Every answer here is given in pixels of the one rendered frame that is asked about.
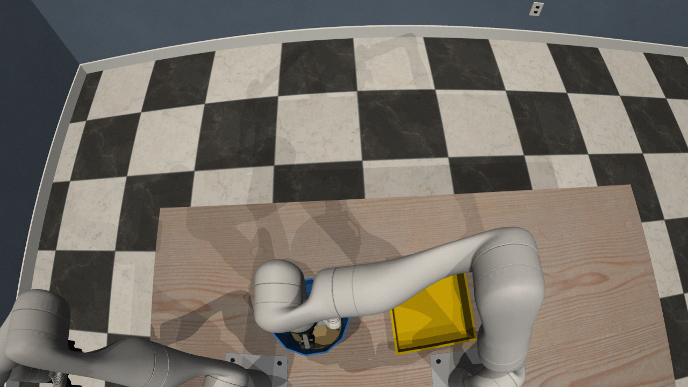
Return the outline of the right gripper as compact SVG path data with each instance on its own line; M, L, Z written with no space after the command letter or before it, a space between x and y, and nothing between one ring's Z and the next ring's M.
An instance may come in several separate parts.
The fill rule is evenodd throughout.
M315 322L311 328L307 329L307 331L300 332L300 333L292 332L292 333L298 334L302 338L302 340L301 340L302 345L300 346L302 348L302 350L314 348L315 336L312 334L313 334L314 327L316 326L316 324L317 324L317 322Z

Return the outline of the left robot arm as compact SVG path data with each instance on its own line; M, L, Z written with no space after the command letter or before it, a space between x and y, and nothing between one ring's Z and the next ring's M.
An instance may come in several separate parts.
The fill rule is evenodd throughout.
M43 289L22 292L0 327L0 387L7 380L66 387L67 374L128 387L272 387L268 375L237 363L192 355L131 336L86 353L67 348L70 307ZM250 378L249 378L250 376Z

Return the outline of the yellow square tray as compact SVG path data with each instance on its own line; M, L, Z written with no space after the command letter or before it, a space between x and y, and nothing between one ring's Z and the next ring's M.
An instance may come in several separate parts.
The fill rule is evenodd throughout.
M396 355L477 340L466 274L439 280L390 314Z

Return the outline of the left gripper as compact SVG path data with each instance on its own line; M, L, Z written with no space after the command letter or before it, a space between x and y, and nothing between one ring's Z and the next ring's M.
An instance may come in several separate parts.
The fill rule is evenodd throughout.
M82 350L79 349L79 348L75 348L74 345L75 345L75 341L68 340L68 344L67 344L67 348L68 348L68 349L70 349L70 350L72 350L72 351L77 351L77 352L84 352L84 351L82 351ZM53 384L53 382L52 382L52 380L50 380L49 382L47 382L47 383L45 383L45 384ZM67 377L67 384L66 384L66 387L82 387L82 386L81 386L81 385L72 385L72 384L71 384L71 380Z

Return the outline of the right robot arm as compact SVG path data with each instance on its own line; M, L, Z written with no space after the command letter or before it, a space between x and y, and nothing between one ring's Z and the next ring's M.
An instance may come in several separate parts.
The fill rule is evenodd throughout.
M521 387L545 282L535 238L517 226L388 261L319 270L310 296L294 263L266 261L255 273L255 321L271 333L300 333L319 321L338 329L341 318L388 312L439 280L469 272L482 322L481 363L455 368L449 387Z

